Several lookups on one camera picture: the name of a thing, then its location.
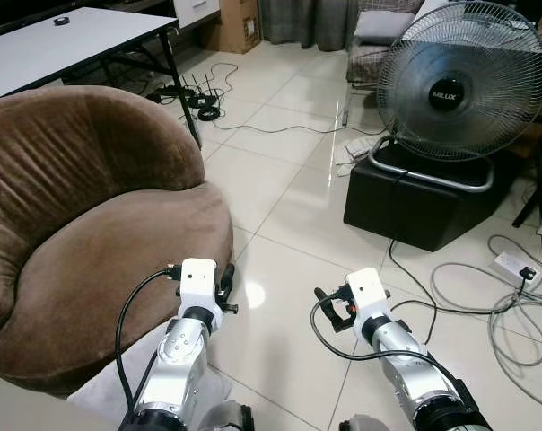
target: black cable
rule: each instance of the black cable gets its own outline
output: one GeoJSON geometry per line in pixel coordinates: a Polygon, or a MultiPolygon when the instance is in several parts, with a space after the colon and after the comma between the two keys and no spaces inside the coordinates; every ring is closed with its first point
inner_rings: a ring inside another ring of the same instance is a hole
{"type": "Polygon", "coordinates": [[[126,404],[127,404],[128,412],[131,412],[134,409],[134,396],[131,392],[131,388],[129,387],[129,382],[127,381],[127,377],[126,377],[126,371],[124,370],[124,364],[121,359],[121,331],[124,326],[124,320],[126,319],[127,310],[129,309],[129,306],[136,298],[137,294],[139,294],[142,291],[142,289],[151,281],[155,280],[158,277],[165,276],[167,274],[168,274],[167,269],[162,269],[161,271],[151,274],[139,285],[137,285],[137,287],[132,291],[132,293],[127,298],[126,303],[124,304],[124,307],[121,309],[121,313],[119,314],[118,326],[116,327],[116,365],[118,367],[118,375],[119,375],[119,380],[121,381],[121,387],[123,388],[124,394],[126,395],[126,404]]]}
{"type": "Polygon", "coordinates": [[[395,259],[395,257],[393,256],[393,247],[395,246],[395,243],[396,241],[395,240],[392,240],[390,242],[390,247],[389,247],[389,257],[390,259],[393,261],[393,263],[395,265],[397,265],[399,268],[401,268],[405,274],[407,274],[409,277],[411,277],[413,279],[413,281],[415,281],[415,283],[421,288],[423,289],[424,293],[428,296],[428,298],[431,300],[431,302],[433,303],[432,307],[433,307],[433,320],[431,321],[431,325],[429,326],[429,332],[426,336],[426,340],[424,341],[425,344],[428,344],[429,341],[431,341],[431,337],[433,336],[433,330],[434,330],[434,324],[436,323],[436,318],[437,318],[437,312],[438,312],[438,307],[437,307],[437,304],[436,304],[436,301],[434,300],[433,296],[431,295],[431,293],[426,289],[426,287],[423,286],[423,283],[421,283],[418,278],[416,278],[413,274],[411,274],[405,267],[403,267],[400,263],[397,262],[397,260],[395,259]]]}
{"type": "Polygon", "coordinates": [[[348,359],[350,361],[370,361],[372,359],[381,359],[382,357],[386,356],[411,356],[415,357],[417,359],[422,359],[423,361],[427,362],[428,364],[431,364],[434,366],[437,370],[439,370],[447,379],[450,380],[450,382],[457,387],[457,379],[450,373],[449,370],[447,370],[443,365],[439,364],[437,361],[432,359],[429,356],[423,355],[421,353],[412,352],[410,350],[387,350],[385,352],[377,352],[377,353],[371,353],[369,355],[350,355],[348,353],[345,353],[336,347],[332,346],[323,336],[321,335],[319,328],[317,328],[317,323],[315,322],[315,315],[317,314],[317,310],[319,307],[325,303],[326,301],[332,301],[333,299],[337,298],[337,294],[332,294],[329,296],[325,296],[323,299],[319,300],[315,305],[313,305],[313,308],[310,311],[310,325],[313,329],[313,332],[315,332],[315,335],[325,346],[328,348],[332,353],[334,353],[337,356],[340,356],[344,359],[348,359]]]}
{"type": "Polygon", "coordinates": [[[398,217],[396,216],[396,214],[398,213],[398,211],[395,211],[394,208],[393,208],[393,204],[394,204],[394,198],[395,198],[395,194],[396,194],[396,190],[397,190],[397,187],[398,187],[398,184],[411,172],[410,169],[407,169],[405,170],[404,172],[402,172],[400,175],[398,175],[396,177],[396,179],[393,181],[393,184],[390,188],[390,193],[389,193],[389,205],[388,205],[388,208],[389,208],[389,217],[391,218],[391,220],[393,220],[393,225],[395,226],[395,233],[393,235],[393,238],[392,238],[392,241],[390,242],[390,246],[389,246],[389,257],[390,259],[393,261],[393,263],[395,265],[397,265],[399,268],[401,268],[407,275],[409,275],[414,281],[415,283],[421,288],[423,289],[424,293],[428,296],[428,298],[431,300],[431,302],[433,303],[433,320],[431,321],[431,325],[429,326],[429,331],[428,331],[428,334],[426,336],[426,340],[424,341],[424,344],[428,344],[430,341],[431,341],[431,336],[433,335],[433,330],[434,330],[434,324],[436,323],[436,319],[437,319],[437,309],[436,309],[436,301],[434,301],[434,298],[433,296],[431,295],[431,293],[423,286],[423,284],[415,277],[413,276],[413,274],[411,274],[409,271],[407,271],[400,263],[397,262],[397,260],[395,259],[395,257],[393,256],[393,248],[395,247],[395,244],[397,243],[397,238],[398,238],[398,230],[400,228],[399,226],[399,222],[398,222],[398,217]]]}
{"type": "Polygon", "coordinates": [[[469,310],[457,310],[456,308],[445,308],[445,307],[438,306],[436,302],[432,304],[432,303],[426,303],[424,301],[420,301],[418,299],[408,299],[406,301],[396,303],[390,310],[394,312],[398,307],[402,307],[403,305],[406,305],[408,303],[416,303],[418,305],[423,305],[425,307],[433,308],[434,310],[439,311],[439,312],[451,312],[453,314],[466,314],[469,316],[490,316],[491,314],[502,314],[504,312],[508,312],[516,304],[516,302],[518,301],[517,298],[522,296],[522,292],[524,290],[525,285],[526,285],[526,278],[523,278],[522,283],[520,284],[519,291],[516,297],[512,300],[512,302],[503,308],[499,308],[498,310],[492,310],[490,312],[471,312],[469,310]]]}
{"type": "Polygon", "coordinates": [[[142,88],[137,93],[138,96],[141,96],[142,94],[144,94],[145,90],[147,90],[147,87],[149,86],[149,80],[147,80],[147,79],[138,79],[137,81],[144,83],[144,88],[142,88]]]}
{"type": "MultiPolygon", "coordinates": [[[[144,390],[145,382],[147,381],[147,376],[152,371],[153,363],[155,362],[155,358],[157,357],[157,350],[153,351],[152,357],[150,358],[149,362],[147,363],[147,367],[145,368],[144,375],[142,377],[142,380],[139,382],[139,386],[137,386],[137,391],[135,391],[134,400],[137,400],[139,396],[142,394],[142,391],[144,390]]],[[[121,424],[119,424],[118,431],[121,431],[124,429],[124,427],[131,421],[131,417],[133,415],[134,411],[128,409],[126,411],[126,414],[124,415],[123,420],[121,421],[121,424]]]]}

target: white cloth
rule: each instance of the white cloth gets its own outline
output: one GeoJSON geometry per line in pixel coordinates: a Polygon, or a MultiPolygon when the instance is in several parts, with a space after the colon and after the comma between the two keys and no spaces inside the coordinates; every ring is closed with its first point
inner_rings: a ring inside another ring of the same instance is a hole
{"type": "MultiPolygon", "coordinates": [[[[126,377],[132,393],[136,392],[153,351],[157,349],[165,335],[167,325],[168,322],[165,322],[150,331],[122,355],[126,377]]],[[[199,393],[203,395],[199,397],[194,416],[189,424],[191,430],[197,429],[201,418],[210,408],[227,399],[232,385],[220,374],[208,368],[201,381],[199,381],[198,389],[199,393]]],[[[103,370],[91,378],[78,391],[71,394],[67,400],[75,405],[94,411],[119,426],[126,414],[127,405],[119,381],[116,362],[113,361],[107,364],[103,370]]]]}
{"type": "Polygon", "coordinates": [[[371,151],[378,140],[378,136],[361,136],[337,145],[334,154],[337,177],[349,175],[355,164],[371,151]]]}

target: fan guard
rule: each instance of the fan guard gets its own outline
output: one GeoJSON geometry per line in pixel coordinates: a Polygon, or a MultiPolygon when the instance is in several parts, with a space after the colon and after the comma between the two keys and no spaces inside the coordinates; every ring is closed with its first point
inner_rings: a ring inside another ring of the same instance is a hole
{"type": "Polygon", "coordinates": [[[413,22],[380,72],[379,114],[404,147],[466,161],[510,144],[542,107],[542,40],[512,9],[457,2],[413,22]]]}

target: power strip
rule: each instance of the power strip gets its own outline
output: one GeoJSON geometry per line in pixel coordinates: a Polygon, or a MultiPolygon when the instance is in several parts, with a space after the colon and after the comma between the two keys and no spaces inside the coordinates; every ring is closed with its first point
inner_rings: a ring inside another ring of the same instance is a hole
{"type": "Polygon", "coordinates": [[[524,268],[530,268],[532,271],[534,271],[534,277],[531,280],[525,280],[525,288],[534,286],[542,277],[542,273],[532,268],[531,264],[528,264],[528,262],[525,262],[524,260],[506,251],[503,251],[496,257],[494,262],[491,264],[491,267],[517,288],[522,284],[522,275],[520,272],[524,268]]]}

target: white tiled floor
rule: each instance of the white tiled floor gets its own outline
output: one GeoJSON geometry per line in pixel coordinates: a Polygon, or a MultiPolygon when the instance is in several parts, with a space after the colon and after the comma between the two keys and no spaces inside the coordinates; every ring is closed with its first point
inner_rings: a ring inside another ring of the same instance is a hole
{"type": "MultiPolygon", "coordinates": [[[[328,130],[336,124],[345,98],[344,53],[302,50],[297,44],[263,43],[244,56],[202,52],[182,66],[187,77],[203,74],[217,62],[239,65],[230,77],[222,127],[249,124],[283,128],[302,124],[328,130]]],[[[214,83],[224,88],[229,66],[217,66],[214,83]]],[[[354,97],[351,126],[375,132],[380,119],[371,101],[354,97]]],[[[165,107],[178,118],[177,103],[165,107]]],[[[380,271],[391,303],[424,294],[390,262],[389,239],[343,223],[348,179],[335,176],[335,145],[360,136],[343,130],[320,135],[303,129],[263,134],[251,129],[221,130],[199,125],[204,140],[205,175],[227,197],[234,221],[237,260],[232,300],[240,314],[226,316],[214,334],[210,361],[234,383],[232,396],[254,409],[259,430],[337,430],[355,413],[383,420],[392,431],[410,429],[378,363],[353,363],[331,355],[313,336],[309,310],[313,288],[331,290],[352,269],[380,271]]],[[[520,210],[528,182],[519,180],[495,215],[440,251],[430,253],[399,244],[396,257],[428,286],[432,269],[461,261],[488,269],[491,234],[520,242],[535,256],[541,242],[536,216],[519,230],[511,220],[520,210]]],[[[508,244],[498,244],[511,249],[508,244]]],[[[444,294],[455,301],[491,306],[508,289],[461,268],[444,268],[437,276],[444,294]]],[[[429,310],[408,306],[398,315],[423,339],[429,310]]],[[[542,312],[533,312],[542,325],[542,312]]],[[[323,319],[319,326],[345,351],[355,341],[347,331],[335,335],[323,319]]],[[[504,343],[520,359],[531,359],[540,344],[531,339],[524,319],[509,317],[500,330],[504,343]]],[[[520,392],[494,360],[484,320],[439,314],[429,348],[455,375],[462,377],[494,429],[542,431],[542,407],[520,392]]],[[[357,347],[356,352],[363,352],[357,347]]],[[[542,364],[520,381],[542,398],[542,364]]],[[[0,381],[0,430],[111,430],[91,414],[47,396],[0,381]]]]}

